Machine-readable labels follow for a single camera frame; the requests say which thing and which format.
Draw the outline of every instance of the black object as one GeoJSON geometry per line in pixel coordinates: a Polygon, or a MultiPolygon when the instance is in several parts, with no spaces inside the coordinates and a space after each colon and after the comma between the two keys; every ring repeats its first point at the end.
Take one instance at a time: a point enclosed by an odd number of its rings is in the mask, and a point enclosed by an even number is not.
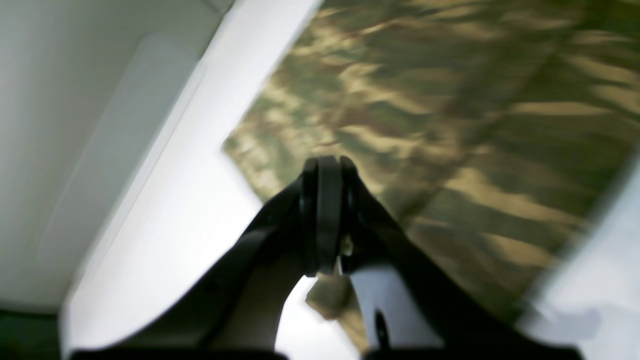
{"type": "Polygon", "coordinates": [[[129,339],[73,359],[285,359],[282,306],[302,275],[351,278],[372,352],[365,359],[580,359],[491,317],[413,246],[353,162],[312,158],[175,305],[129,339]]]}

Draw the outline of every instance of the camouflage fabric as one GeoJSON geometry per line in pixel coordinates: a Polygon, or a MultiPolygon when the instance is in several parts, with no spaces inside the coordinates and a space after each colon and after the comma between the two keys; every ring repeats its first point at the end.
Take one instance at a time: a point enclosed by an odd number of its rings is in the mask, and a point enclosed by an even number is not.
{"type": "MultiPolygon", "coordinates": [[[[409,238],[505,322],[640,138],[635,0],[327,0],[225,150],[266,200],[346,155],[409,238]]],[[[346,279],[308,303],[364,349],[346,279]]]]}

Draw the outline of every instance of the white wall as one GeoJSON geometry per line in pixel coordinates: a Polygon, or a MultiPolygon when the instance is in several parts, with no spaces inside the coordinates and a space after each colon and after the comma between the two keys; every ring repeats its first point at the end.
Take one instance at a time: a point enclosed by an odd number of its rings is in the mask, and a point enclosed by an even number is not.
{"type": "Polygon", "coordinates": [[[220,18],[201,0],[0,0],[0,307],[60,303],[68,278],[50,260],[82,252],[51,258],[41,238],[143,37],[196,60],[220,18]]]}

